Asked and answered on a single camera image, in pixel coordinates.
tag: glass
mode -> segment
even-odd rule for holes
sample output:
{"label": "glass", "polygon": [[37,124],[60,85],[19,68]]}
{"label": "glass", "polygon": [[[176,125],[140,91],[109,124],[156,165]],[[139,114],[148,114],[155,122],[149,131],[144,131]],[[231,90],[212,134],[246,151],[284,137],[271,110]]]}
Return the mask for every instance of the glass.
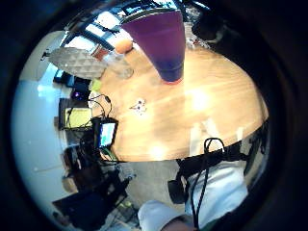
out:
{"label": "glass", "polygon": [[123,54],[118,54],[113,50],[103,58],[109,69],[121,79],[127,79],[134,73],[133,68],[125,61],[124,57]]}

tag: window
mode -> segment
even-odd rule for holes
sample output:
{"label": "window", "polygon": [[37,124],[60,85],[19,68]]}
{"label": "window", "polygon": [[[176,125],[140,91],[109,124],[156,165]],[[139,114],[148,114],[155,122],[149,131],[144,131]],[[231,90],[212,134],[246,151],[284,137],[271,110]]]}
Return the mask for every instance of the window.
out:
{"label": "window", "polygon": [[92,24],[90,24],[88,27],[86,27],[86,30],[94,33],[95,35],[97,35],[99,37],[102,37],[105,34],[104,31],[102,31],[101,29],[99,29],[98,27],[96,27]]}
{"label": "window", "polygon": [[133,40],[131,38],[131,36],[126,32],[124,31],[123,29],[120,29],[119,30],[119,33],[116,33],[115,35],[111,35],[109,36],[106,41],[111,44],[112,46],[115,46],[116,43],[121,40],[121,39],[130,39],[130,40]]}
{"label": "window", "polygon": [[108,29],[113,29],[116,25],[118,25],[119,20],[111,13],[103,12],[99,16],[97,16],[95,22]]}
{"label": "window", "polygon": [[94,47],[95,43],[91,40],[88,40],[83,37],[75,37],[71,42],[69,42],[65,47],[76,47],[79,49],[86,49],[88,51],[91,51],[91,49]]}

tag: monitor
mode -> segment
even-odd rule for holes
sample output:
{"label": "monitor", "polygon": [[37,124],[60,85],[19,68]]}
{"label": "monitor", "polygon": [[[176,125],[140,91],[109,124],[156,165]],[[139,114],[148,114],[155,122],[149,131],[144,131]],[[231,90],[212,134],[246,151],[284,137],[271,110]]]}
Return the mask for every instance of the monitor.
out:
{"label": "monitor", "polygon": [[100,124],[100,133],[98,139],[99,148],[109,147],[114,143],[116,137],[117,121],[113,118],[107,118]]}

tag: white shirt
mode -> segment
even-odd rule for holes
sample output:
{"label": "white shirt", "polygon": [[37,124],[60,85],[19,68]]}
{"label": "white shirt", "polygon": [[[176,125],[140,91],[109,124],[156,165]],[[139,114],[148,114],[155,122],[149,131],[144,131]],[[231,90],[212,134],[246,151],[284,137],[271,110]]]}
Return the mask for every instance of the white shirt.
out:
{"label": "white shirt", "polygon": [[[196,175],[191,176],[188,181],[191,186]],[[196,210],[202,186],[204,183],[205,170],[201,173],[194,188],[193,201]],[[244,168],[240,162],[221,162],[214,167],[210,167],[208,182],[203,196],[199,212],[199,227],[204,227],[208,222],[221,218],[227,212],[235,210],[247,196],[247,188],[244,183]],[[192,215],[190,198],[185,205],[185,212]]]}

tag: electronic device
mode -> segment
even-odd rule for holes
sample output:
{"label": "electronic device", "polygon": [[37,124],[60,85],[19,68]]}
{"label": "electronic device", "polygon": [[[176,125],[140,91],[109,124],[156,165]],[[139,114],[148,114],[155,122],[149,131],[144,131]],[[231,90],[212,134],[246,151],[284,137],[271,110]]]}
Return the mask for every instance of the electronic device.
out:
{"label": "electronic device", "polygon": [[92,119],[94,146],[98,149],[110,149],[115,142],[118,121],[111,117]]}

